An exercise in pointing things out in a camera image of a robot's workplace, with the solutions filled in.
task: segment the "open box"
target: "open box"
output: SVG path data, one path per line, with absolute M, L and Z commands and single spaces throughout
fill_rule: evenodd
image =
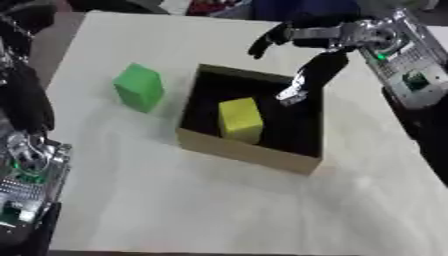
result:
M 322 161 L 323 94 L 284 107 L 275 99 L 291 77 L 200 65 L 177 128 L 182 148 L 309 175 Z M 253 97 L 264 122 L 260 143 L 220 137 L 218 105 Z

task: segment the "cube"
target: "cube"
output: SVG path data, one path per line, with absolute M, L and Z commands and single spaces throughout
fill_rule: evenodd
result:
M 225 139 L 257 144 L 263 131 L 263 120 L 253 98 L 221 102 L 219 126 Z
M 164 94 L 159 73 L 132 63 L 114 80 L 121 101 L 128 107 L 148 113 Z

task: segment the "yellow cube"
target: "yellow cube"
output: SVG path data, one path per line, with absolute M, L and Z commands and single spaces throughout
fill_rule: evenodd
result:
M 257 144 L 263 131 L 263 120 L 252 98 L 221 102 L 219 126 L 225 139 Z

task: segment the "green cube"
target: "green cube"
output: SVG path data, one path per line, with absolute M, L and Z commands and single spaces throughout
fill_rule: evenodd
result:
M 133 63 L 114 80 L 121 101 L 137 111 L 148 113 L 162 98 L 159 73 Z

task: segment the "metal robot arm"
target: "metal robot arm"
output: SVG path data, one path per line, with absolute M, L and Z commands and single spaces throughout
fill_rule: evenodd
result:
M 277 100 L 289 106 L 312 97 L 348 64 L 347 52 L 359 50 L 403 128 L 448 183 L 448 53 L 408 10 L 398 8 L 382 18 L 301 15 L 265 33 L 249 54 L 258 59 L 271 45 L 290 41 L 325 51 L 299 70 Z
M 70 170 L 71 146 L 48 139 L 47 132 L 54 129 L 53 109 L 28 65 L 33 37 L 52 24 L 54 12 L 52 6 L 0 4 L 0 109 L 5 116 L 0 122 L 2 255 L 29 255 L 22 249 L 29 251 L 25 247 L 33 244 L 30 239 L 39 239 L 33 234 L 55 225 L 45 221 L 57 220 L 59 195 Z

